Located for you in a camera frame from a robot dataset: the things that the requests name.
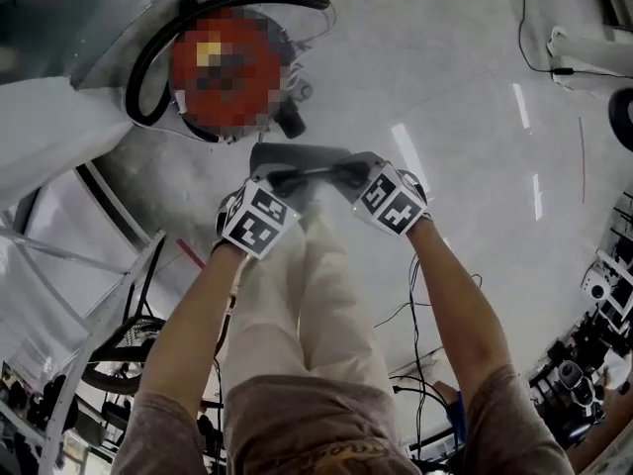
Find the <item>forearm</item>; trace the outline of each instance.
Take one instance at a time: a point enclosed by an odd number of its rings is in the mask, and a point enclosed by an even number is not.
[[[484,294],[432,222],[407,234],[422,270],[448,360],[468,406],[480,385],[510,362],[505,335]]]
[[[173,312],[143,369],[140,390],[180,403],[195,419],[214,361],[230,287],[243,255],[229,244],[210,257]]]

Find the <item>white pants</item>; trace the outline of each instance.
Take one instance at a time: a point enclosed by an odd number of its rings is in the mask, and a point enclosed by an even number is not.
[[[311,209],[242,273],[228,328],[224,391],[258,375],[296,375],[369,385],[392,395],[345,253]]]

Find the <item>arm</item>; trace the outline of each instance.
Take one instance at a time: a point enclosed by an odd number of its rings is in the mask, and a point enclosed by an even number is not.
[[[433,223],[422,218],[407,236],[417,254],[439,334],[468,408],[486,379],[511,362],[505,335],[488,300]]]
[[[140,391],[166,396],[195,420],[214,362],[226,300],[243,253],[232,244],[213,252],[151,349]]]

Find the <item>white floor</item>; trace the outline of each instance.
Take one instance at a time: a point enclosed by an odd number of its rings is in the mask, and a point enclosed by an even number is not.
[[[633,154],[612,135],[606,100],[566,92],[527,68],[517,46],[521,0],[332,1],[336,27],[304,61],[315,94],[301,106],[308,130],[296,143],[372,150],[403,167],[418,160],[438,228],[483,276],[516,366],[529,368],[589,308],[580,282],[610,208],[633,179]],[[527,8],[524,46],[541,68],[549,68],[545,43],[555,24],[600,32],[593,0],[527,0]],[[288,10],[286,18],[296,39],[322,26],[310,11]],[[417,157],[404,156],[396,127]],[[247,175],[254,141],[210,152],[201,142],[135,129],[102,168],[124,201],[144,201],[138,217],[203,255],[220,200]],[[377,323],[407,299],[412,251],[341,206],[332,201],[333,228]],[[181,255],[157,278],[176,298],[195,272]],[[423,284],[416,299],[426,300]],[[430,309],[418,309],[425,353],[440,341]],[[378,333],[390,369],[412,361],[407,310]],[[403,417],[409,432],[414,405],[407,402]],[[426,422],[438,428],[440,411]]]

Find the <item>shirt sleeve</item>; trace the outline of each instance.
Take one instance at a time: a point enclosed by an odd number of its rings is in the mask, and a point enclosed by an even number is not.
[[[113,475],[206,475],[203,441],[183,407],[153,393],[138,393]]]
[[[493,373],[468,412],[466,473],[573,474],[512,366]]]

